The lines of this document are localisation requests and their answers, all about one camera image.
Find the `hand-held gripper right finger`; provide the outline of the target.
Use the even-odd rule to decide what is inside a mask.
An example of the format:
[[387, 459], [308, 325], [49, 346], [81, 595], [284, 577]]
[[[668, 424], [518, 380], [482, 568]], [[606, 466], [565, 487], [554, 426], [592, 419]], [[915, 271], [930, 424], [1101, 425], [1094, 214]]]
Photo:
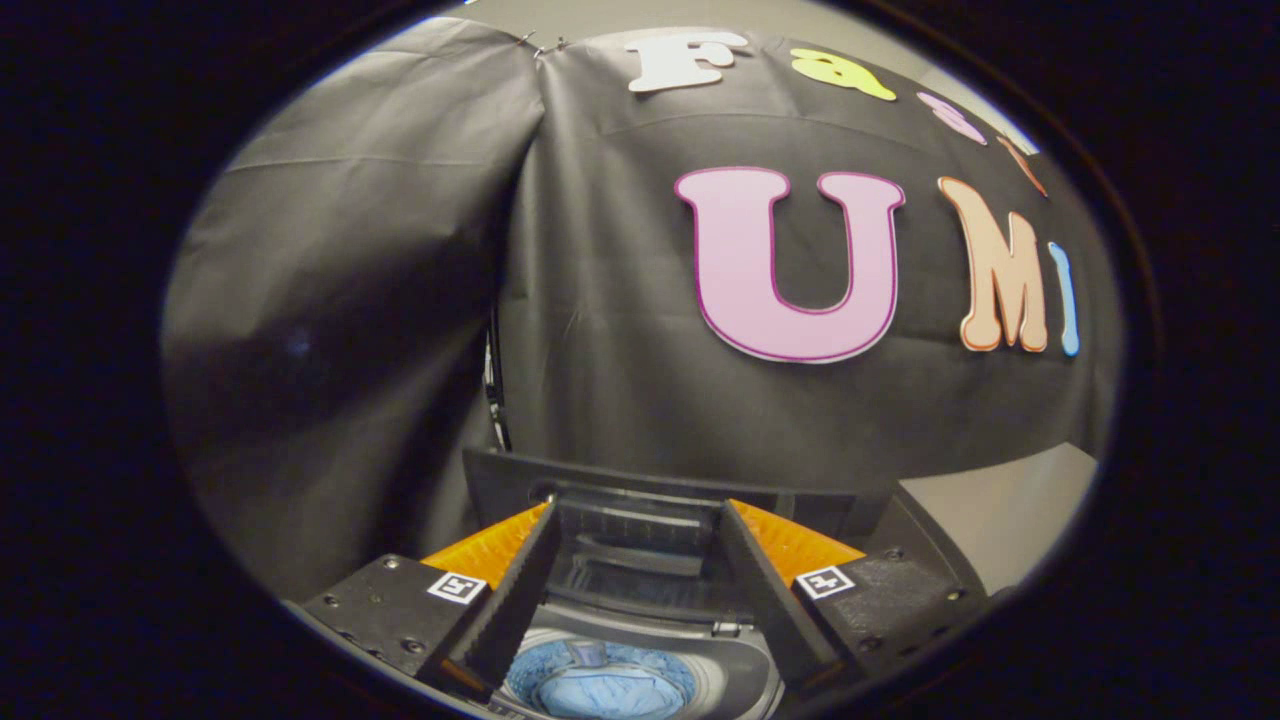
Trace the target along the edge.
[[989, 603], [929, 539], [855, 550], [728, 498], [719, 544], [791, 691], [892, 675], [960, 635]]

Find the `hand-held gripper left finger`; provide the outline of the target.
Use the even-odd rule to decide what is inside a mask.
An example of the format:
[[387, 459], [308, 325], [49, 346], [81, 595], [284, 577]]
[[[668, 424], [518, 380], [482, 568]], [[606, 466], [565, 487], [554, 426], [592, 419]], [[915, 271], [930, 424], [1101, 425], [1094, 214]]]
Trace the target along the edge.
[[301, 609], [402, 676], [486, 701], [545, 601], [559, 551], [559, 505], [543, 502], [424, 560], [387, 553]]

